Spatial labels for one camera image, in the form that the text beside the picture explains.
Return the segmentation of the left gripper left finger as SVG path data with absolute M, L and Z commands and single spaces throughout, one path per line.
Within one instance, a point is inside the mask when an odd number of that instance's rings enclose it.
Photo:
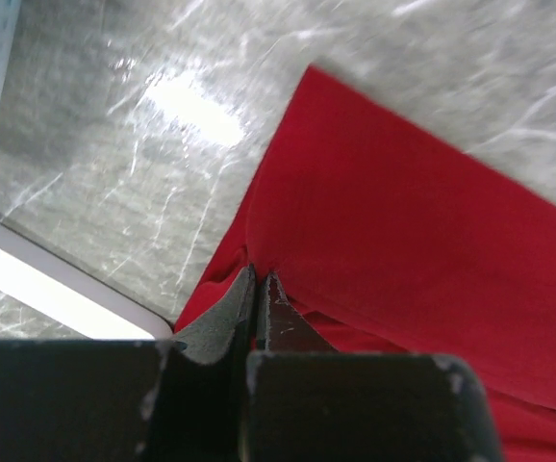
M 0 461 L 237 460 L 255 292 L 164 340 L 0 340 Z

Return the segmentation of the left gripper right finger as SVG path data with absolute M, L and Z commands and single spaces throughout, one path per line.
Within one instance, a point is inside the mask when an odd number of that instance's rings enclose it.
M 500 461 L 484 387 L 447 354 L 339 353 L 275 274 L 246 361 L 250 461 Z

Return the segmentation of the dark red t shirt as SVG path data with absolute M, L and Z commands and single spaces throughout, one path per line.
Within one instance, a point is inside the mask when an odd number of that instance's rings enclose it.
M 309 67 L 176 321 L 275 273 L 342 351 L 442 352 L 511 461 L 556 461 L 556 206 Z

